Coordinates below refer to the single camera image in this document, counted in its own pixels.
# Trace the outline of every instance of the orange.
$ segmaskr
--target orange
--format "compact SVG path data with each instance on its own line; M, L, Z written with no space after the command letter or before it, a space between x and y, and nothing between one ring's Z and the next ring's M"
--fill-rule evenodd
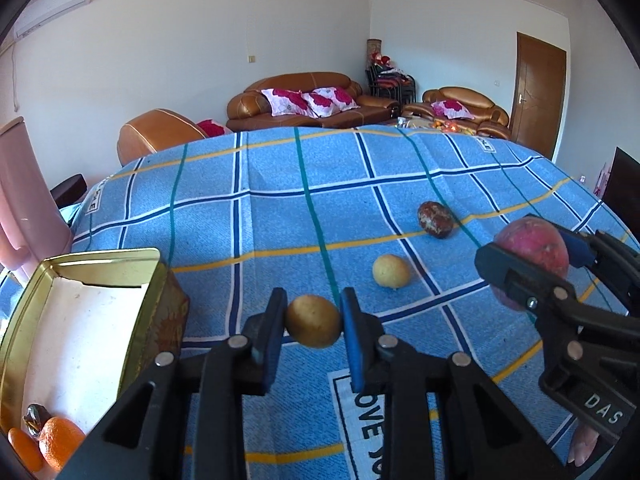
M29 471L35 473L42 469L44 465L42 463L42 455L38 450L38 445L29 435L19 428L11 428L7 437L9 438L9 443L14 447L14 451Z
M60 471L84 440L84 433L74 423L61 416L52 416L42 428L40 451L55 471Z

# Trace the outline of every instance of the screw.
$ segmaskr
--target screw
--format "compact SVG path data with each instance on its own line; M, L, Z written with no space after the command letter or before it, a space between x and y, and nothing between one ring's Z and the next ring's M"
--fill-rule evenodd
M561 286L555 286L554 287L554 296L556 298L558 298L558 300L563 301L563 300L566 300L569 297L569 294Z
M174 362L174 355L171 352L160 352L154 362L157 366L168 366Z
M378 338L378 344L382 348L395 348L398 346L398 338L391 334L383 334Z
M584 354L584 348L578 341L569 341L566 346L566 353L574 361L579 361Z
M248 345L248 343L249 343L249 339L247 338L247 336L242 334L233 335L226 340L226 344L231 346L231 348L236 348L236 349L244 348L245 346Z
M451 357L451 360L453 361L453 364L455 364L456 366L465 367L471 364L471 357L466 355L464 352L456 352Z

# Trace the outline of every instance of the pillow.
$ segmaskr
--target pillow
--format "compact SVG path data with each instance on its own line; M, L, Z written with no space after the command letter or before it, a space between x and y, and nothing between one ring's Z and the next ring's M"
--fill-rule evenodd
M302 94L302 98L309 104L311 111L318 117L331 117L339 114L340 108L331 99L316 92Z
M198 126L202 128L207 137L217 137L224 134L230 134L232 131L224 124L217 123L213 119L200 121Z
M327 86L325 88L316 88L314 93L331 99L341 112L360 108L344 88Z
M267 88L260 90L271 105L271 115L302 115L305 117L315 117L309 104L302 98L300 92L283 90L281 88Z
M447 119L475 119L460 101L447 99L446 101L436 101L431 103L431 108L439 117Z

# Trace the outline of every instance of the wooden door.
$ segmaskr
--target wooden door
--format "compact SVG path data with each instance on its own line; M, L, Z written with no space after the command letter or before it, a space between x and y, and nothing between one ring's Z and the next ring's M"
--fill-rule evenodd
M556 148L566 81L566 52L518 33L511 139L551 158Z

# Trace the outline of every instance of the wall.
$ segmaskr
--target wall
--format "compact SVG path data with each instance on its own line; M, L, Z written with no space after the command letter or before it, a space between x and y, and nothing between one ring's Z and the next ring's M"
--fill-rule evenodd
M430 88L465 86L510 114L518 31L567 51L570 94L568 20L552 10L524 0L370 0L370 6L371 37L416 78L418 97Z
M368 37L368 0L93 0L16 44L19 114L50 186L95 182L120 167L128 119L165 107L226 121L233 95L279 73L362 80ZM0 123L15 115L7 53Z
M569 25L572 90L557 162L593 189L617 146L640 160L640 69L596 0L584 0Z

